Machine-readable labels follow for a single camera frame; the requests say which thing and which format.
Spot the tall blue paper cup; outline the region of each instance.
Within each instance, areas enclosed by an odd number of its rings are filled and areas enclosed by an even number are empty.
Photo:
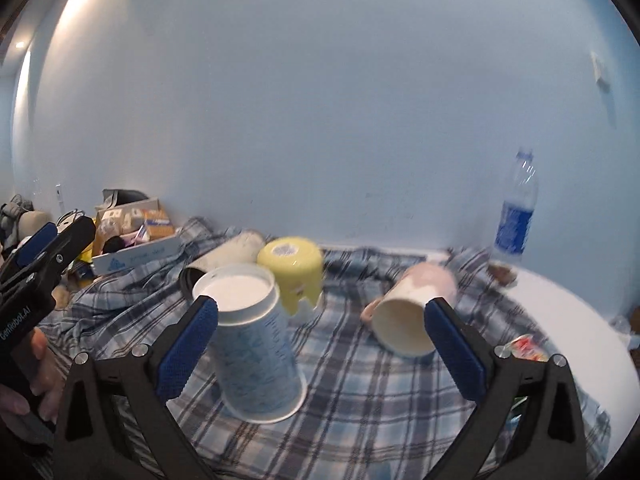
[[[218,304],[218,328],[209,346],[233,416],[269,424],[293,415],[306,396],[306,380],[293,355],[273,273],[254,264],[212,270],[193,297]]]

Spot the white table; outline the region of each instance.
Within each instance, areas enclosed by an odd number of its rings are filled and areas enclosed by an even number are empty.
[[[430,262],[448,257],[443,251],[389,251],[423,252]],[[609,463],[640,415],[640,381],[629,352],[591,305],[539,274],[519,269],[517,284],[503,291],[537,322],[569,361],[578,384],[609,413]]]

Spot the open box of items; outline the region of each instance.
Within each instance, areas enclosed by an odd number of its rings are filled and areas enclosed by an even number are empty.
[[[180,251],[180,238],[157,198],[99,210],[92,250],[94,274],[101,276]]]

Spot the plaid fabric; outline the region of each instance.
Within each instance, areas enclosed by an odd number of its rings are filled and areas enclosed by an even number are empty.
[[[99,280],[68,310],[53,312],[41,328],[52,346],[71,356],[87,351],[94,358],[109,358],[137,343],[151,344],[187,309],[177,285],[180,270],[236,233],[214,234],[203,221],[192,219],[180,234],[182,254]],[[213,471],[240,479],[425,476],[474,404],[462,399],[437,354],[421,360],[392,355],[359,319],[369,301],[423,260],[370,249],[326,252],[321,314],[290,332],[308,394],[287,420],[259,426],[233,418],[220,401],[209,357],[203,355],[182,395],[167,406]],[[460,282],[457,311],[491,344],[533,333],[549,348],[524,311],[488,285],[482,275],[485,262],[486,255],[478,251],[457,251],[448,262]],[[609,419],[592,399],[581,398],[593,476],[604,464]],[[143,464],[155,470],[126,403],[120,408]],[[505,431],[486,467],[497,463],[507,439]]]

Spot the human hand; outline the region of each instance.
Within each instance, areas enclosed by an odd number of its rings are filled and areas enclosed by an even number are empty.
[[[42,330],[36,328],[31,336],[31,350],[40,365],[38,373],[31,381],[31,392],[40,396],[44,394],[38,407],[40,418],[45,421],[58,420],[58,408],[65,387],[65,380],[56,366],[53,352],[47,347],[47,337]],[[33,442],[29,430],[17,415],[26,415],[30,412],[29,403],[23,396],[12,389],[0,384],[0,416],[4,423],[21,439]]]

